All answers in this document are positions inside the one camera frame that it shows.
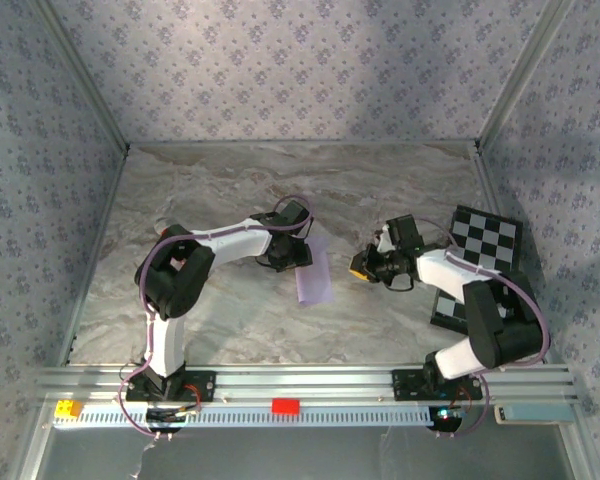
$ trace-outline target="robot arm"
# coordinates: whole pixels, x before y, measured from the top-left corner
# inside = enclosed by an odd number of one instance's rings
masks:
[[[425,245],[411,215],[389,220],[376,232],[375,243],[353,257],[350,270],[358,278],[391,286],[397,275],[407,274],[411,284],[433,285],[464,303],[468,337],[425,359],[427,387],[436,391],[445,382],[492,369],[540,351],[542,331],[528,305],[503,283],[505,277],[534,301],[529,282],[521,272],[474,272],[475,265],[437,245]]]
[[[241,223],[207,231],[188,231],[181,225],[165,229],[156,245],[173,236],[192,235],[196,239],[176,241],[161,248],[147,270],[145,297],[155,312],[153,321],[153,352],[146,376],[157,390],[168,397],[171,379],[184,367],[184,321],[202,292],[210,272],[228,262],[244,257],[267,258],[269,266],[278,272],[311,265],[311,251],[294,230],[275,231],[276,227],[297,225],[310,212],[291,201],[281,212],[252,215]],[[135,275],[135,283],[145,262]],[[149,358],[149,346],[145,358]]]

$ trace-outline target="patterned wallpaper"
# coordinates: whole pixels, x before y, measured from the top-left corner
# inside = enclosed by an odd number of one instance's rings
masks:
[[[0,478],[57,361],[119,155],[26,2],[0,1]]]
[[[576,2],[493,145],[499,198],[530,227],[525,262],[600,453],[600,0]]]
[[[545,0],[53,0],[127,141],[475,138]]]

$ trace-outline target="metal frame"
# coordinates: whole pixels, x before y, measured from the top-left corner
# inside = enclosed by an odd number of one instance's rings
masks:
[[[416,412],[422,407],[446,405],[448,401],[396,402],[393,399],[391,371],[419,369],[420,365],[242,365],[196,366],[191,370],[217,372],[214,401],[204,405],[208,413],[265,412],[273,398],[290,397],[300,400],[303,408],[316,412],[335,413],[368,411]],[[41,407],[31,417],[26,448],[15,459],[11,478],[35,479],[44,465],[45,450],[56,428],[70,428],[67,422],[54,420],[54,406],[58,399],[73,398],[87,406],[104,407],[105,412],[118,408],[112,400],[120,384],[119,374],[131,368],[64,367],[49,368],[38,381]],[[569,405],[576,422],[561,426],[571,468],[577,479],[600,478],[600,465],[578,403],[573,377],[566,365],[539,365],[531,368],[510,367],[485,374],[489,383],[491,402],[500,405],[513,403],[542,403]],[[474,402],[484,405],[484,400]],[[148,404],[133,406],[133,413],[141,415]],[[98,426],[93,420],[90,426]],[[101,427],[129,427],[101,420]],[[222,422],[205,426],[227,426]]]
[[[518,56],[500,96],[480,131],[480,150],[491,146],[549,48],[562,20],[575,0],[548,0],[529,40]]]
[[[431,138],[414,138],[411,140],[400,140],[399,138],[393,139],[380,139],[380,140],[359,140],[359,139],[341,139],[341,140],[329,140],[329,139],[307,139],[297,140],[293,138],[289,139],[242,139],[242,140],[178,140],[178,141],[147,141],[147,142],[133,142],[131,145],[135,148],[160,148],[160,147],[231,147],[238,145],[245,145],[248,147],[254,146],[273,146],[273,145],[289,145],[294,143],[302,143],[306,146],[323,146],[323,145],[356,145],[356,146],[367,146],[373,147],[378,145],[426,145],[426,146],[437,146],[447,147],[451,151],[458,148],[467,148],[468,144],[473,144],[475,140],[471,138],[447,138],[435,140]]]
[[[145,424],[146,406],[127,404],[135,422]],[[172,428],[169,423],[150,422],[152,427]],[[268,407],[224,406],[194,411],[176,424],[178,428],[272,428],[272,427],[428,427],[433,425],[429,407],[302,407],[297,415],[276,415]],[[78,418],[56,418],[61,430],[127,427],[117,405],[85,405]]]
[[[62,25],[62,21],[49,0],[29,0],[32,10],[38,15],[44,29],[49,34],[51,42],[55,45],[58,55],[64,62],[67,70],[73,76],[76,85],[89,106],[91,106],[96,119],[104,130],[111,144],[124,154],[127,143],[118,127],[118,124],[96,86],[87,66],[71,42],[71,37]]]

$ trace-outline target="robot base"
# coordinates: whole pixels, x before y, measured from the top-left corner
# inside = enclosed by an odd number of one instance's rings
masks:
[[[471,395],[472,400],[482,399],[480,381],[468,376],[447,380],[440,385],[432,386],[427,381],[424,370],[393,370],[393,396],[399,401],[434,401],[449,400],[458,396],[458,390],[463,388]]]
[[[195,393],[185,389],[185,385],[193,385],[198,390],[201,402],[211,402],[216,372],[186,370],[183,364],[168,377],[161,377],[147,368],[131,379],[125,399],[127,402],[195,402]]]

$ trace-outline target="yellow object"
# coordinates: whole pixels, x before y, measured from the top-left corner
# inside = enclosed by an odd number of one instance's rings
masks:
[[[82,403],[77,400],[58,400],[56,418],[78,418],[82,412]]]
[[[358,277],[360,280],[366,280],[367,282],[369,281],[369,277],[367,277],[364,273],[356,272],[352,269],[349,269],[349,271],[353,273],[356,277]]]

